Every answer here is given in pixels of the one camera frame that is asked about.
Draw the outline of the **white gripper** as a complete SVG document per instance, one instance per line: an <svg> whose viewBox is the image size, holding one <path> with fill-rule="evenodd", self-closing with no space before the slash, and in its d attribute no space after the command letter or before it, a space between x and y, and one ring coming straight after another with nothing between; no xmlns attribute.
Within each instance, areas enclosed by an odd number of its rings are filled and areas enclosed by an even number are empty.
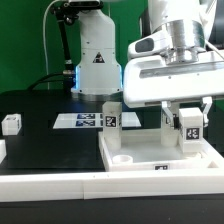
<svg viewBox="0 0 224 224"><path fill-rule="evenodd" d="M171 102L192 102L203 97L203 124L207 127L211 96L224 97L224 60L215 53L202 53L195 63L172 65L159 55L142 57L130 60L124 71L125 104L136 108L163 101L162 122L174 129L178 127L178 105Z"/></svg>

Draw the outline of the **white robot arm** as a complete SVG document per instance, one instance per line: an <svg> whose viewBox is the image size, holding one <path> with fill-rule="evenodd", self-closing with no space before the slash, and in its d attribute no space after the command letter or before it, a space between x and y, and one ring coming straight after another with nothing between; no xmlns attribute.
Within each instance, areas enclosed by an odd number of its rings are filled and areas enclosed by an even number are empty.
<svg viewBox="0 0 224 224"><path fill-rule="evenodd" d="M115 25L95 7L79 12L81 61L75 96L121 94L130 108L170 106L224 96L224 50L209 43L217 0L148 0L142 38L128 46L128 63L115 55Z"/></svg>

